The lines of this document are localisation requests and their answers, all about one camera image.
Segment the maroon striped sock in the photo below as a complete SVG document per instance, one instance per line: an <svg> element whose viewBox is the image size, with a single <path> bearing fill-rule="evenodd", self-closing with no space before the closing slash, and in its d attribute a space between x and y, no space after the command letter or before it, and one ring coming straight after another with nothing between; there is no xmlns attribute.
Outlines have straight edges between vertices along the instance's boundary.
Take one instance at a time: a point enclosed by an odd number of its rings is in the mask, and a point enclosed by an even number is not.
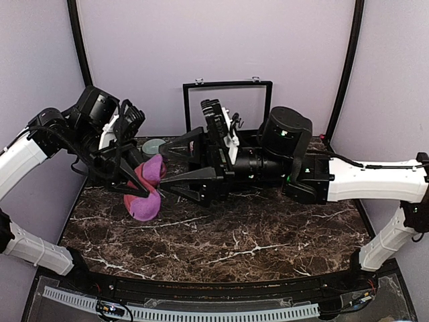
<svg viewBox="0 0 429 322"><path fill-rule="evenodd" d="M132 218L138 221L150 221L157 217L162 203L158 192L160 181L166 175L166 165L162 155L156 154L143 162L135 168L135 173L140 183L148 190L149 195L147 197L125 195L123 202Z"/></svg>

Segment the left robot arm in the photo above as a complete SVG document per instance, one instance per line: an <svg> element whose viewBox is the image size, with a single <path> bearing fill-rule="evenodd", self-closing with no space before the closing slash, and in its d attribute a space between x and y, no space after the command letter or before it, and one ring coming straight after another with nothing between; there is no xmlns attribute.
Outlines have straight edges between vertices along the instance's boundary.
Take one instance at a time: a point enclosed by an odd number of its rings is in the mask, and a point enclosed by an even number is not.
<svg viewBox="0 0 429 322"><path fill-rule="evenodd" d="M35 167L66 150L110 191L148 197L149 189L135 173L141 154L133 138L144 119L144 113L129 101L111 111L105 107L89 112L77 107L63 112L43 110L1 151L1 196L5 197ZM87 272L78 250L27 232L5 212L1 213L1 253L67 276L80 292L90 292L95 286L94 276Z"/></svg>

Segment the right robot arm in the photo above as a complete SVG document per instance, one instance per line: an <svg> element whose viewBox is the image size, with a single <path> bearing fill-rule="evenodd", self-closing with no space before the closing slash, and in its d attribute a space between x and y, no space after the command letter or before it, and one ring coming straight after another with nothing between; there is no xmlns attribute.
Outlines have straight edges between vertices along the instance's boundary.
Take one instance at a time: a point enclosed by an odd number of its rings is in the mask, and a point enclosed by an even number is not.
<svg viewBox="0 0 429 322"><path fill-rule="evenodd" d="M191 171L161 181L170 193L207 207L224 200L238 184L280 183L283 193L304 205L348 199L387 199L400 202L389 223L353 254L342 285L356 291L368 272L381 268L409 239L428 232L428 155L403 162L356 162L325 151L281 156L262 145L227 144L201 127L160 146L160 154L186 162Z"/></svg>

